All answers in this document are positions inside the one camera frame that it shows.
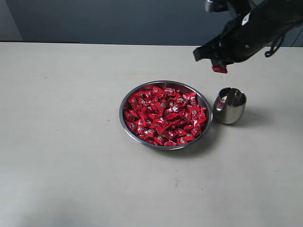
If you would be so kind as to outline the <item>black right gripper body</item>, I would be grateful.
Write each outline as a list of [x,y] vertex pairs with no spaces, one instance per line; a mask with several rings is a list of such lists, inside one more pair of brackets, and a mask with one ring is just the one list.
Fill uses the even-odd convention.
[[264,0],[229,21],[219,38],[219,59],[243,62],[303,22],[301,0]]

